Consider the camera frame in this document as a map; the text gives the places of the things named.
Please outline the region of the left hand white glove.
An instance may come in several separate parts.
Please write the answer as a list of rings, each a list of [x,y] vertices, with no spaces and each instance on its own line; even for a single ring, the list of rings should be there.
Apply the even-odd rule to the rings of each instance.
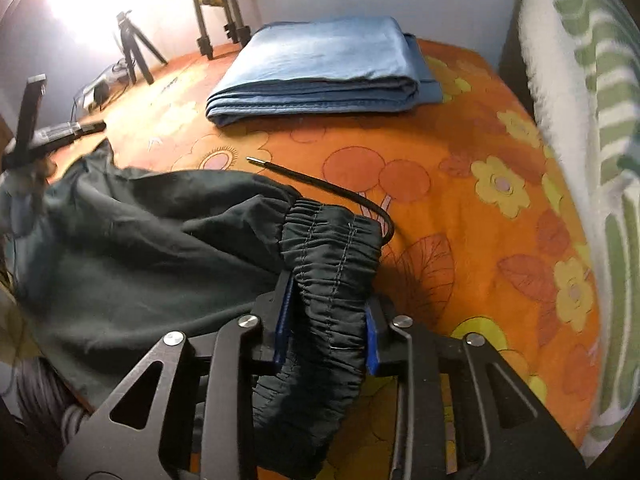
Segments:
[[[1,174],[1,233],[13,237],[27,235],[42,207],[48,177],[56,171],[51,159],[39,159],[27,166]]]

